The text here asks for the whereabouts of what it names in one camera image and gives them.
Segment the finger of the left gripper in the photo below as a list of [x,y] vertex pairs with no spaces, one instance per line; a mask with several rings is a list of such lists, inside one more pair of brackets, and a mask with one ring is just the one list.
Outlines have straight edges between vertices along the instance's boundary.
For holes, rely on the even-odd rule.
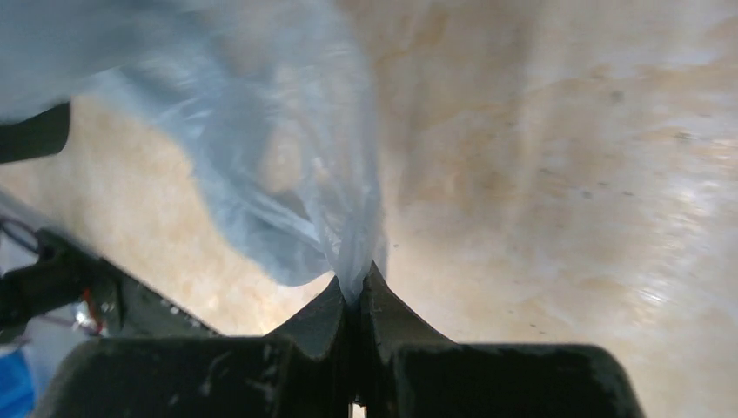
[[1,123],[1,163],[60,153],[70,134],[70,102],[17,123]]

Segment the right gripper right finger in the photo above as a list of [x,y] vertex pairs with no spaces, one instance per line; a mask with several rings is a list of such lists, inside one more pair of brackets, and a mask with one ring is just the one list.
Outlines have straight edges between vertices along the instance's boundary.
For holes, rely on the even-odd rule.
[[359,296],[358,397],[371,417],[641,417],[621,364],[587,344],[450,340],[377,267]]

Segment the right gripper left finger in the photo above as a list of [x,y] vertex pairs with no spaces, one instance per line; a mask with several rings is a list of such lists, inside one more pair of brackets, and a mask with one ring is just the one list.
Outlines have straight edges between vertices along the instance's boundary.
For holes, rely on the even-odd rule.
[[261,337],[105,338],[62,362],[37,417],[346,417],[336,281]]

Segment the blue plastic trash bag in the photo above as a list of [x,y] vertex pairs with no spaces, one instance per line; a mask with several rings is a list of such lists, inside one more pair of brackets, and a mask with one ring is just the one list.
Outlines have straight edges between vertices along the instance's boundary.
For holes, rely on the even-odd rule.
[[1,119],[82,93],[184,148],[219,231],[349,303],[386,256],[375,97],[332,1],[4,1]]

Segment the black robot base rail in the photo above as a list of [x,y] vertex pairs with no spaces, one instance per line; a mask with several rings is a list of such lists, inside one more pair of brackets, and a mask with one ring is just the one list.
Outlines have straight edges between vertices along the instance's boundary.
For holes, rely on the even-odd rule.
[[11,233],[36,261],[1,276],[1,342],[10,343],[33,318],[84,303],[92,334],[113,337],[205,336],[216,331],[143,282],[48,230]]

